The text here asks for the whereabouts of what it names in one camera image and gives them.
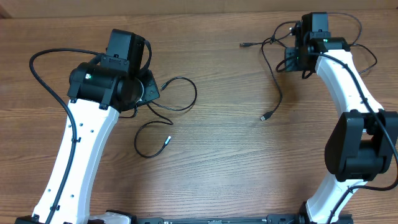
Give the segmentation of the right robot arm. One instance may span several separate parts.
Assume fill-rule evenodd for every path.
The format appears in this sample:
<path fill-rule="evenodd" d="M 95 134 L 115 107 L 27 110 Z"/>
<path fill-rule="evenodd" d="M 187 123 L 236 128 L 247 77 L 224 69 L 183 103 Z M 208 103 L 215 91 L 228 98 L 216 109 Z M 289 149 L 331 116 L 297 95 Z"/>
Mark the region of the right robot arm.
<path fill-rule="evenodd" d="M 332 37 L 328 13 L 311 12 L 291 29 L 294 47 L 285 50 L 285 71 L 317 74 L 326 85 L 339 120 L 325 146 L 328 170 L 315 194 L 300 208 L 298 223 L 351 223 L 340 212 L 359 189 L 388 191 L 397 187 L 368 186 L 397 159 L 397 113 L 378 103 L 354 66 L 351 45 Z"/>

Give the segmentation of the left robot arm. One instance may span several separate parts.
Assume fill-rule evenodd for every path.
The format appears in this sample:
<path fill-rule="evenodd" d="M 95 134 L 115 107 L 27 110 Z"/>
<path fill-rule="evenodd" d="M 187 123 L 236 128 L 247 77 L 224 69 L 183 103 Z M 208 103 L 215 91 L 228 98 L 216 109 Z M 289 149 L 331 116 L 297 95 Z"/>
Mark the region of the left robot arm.
<path fill-rule="evenodd" d="M 106 141 L 123 111 L 159 97 L 150 63 L 142 64 L 150 43 L 114 29 L 105 53 L 75 68 L 69 78 L 65 131 L 45 192 L 21 223 L 137 223 L 127 212 L 90 215 L 90 197 Z"/>

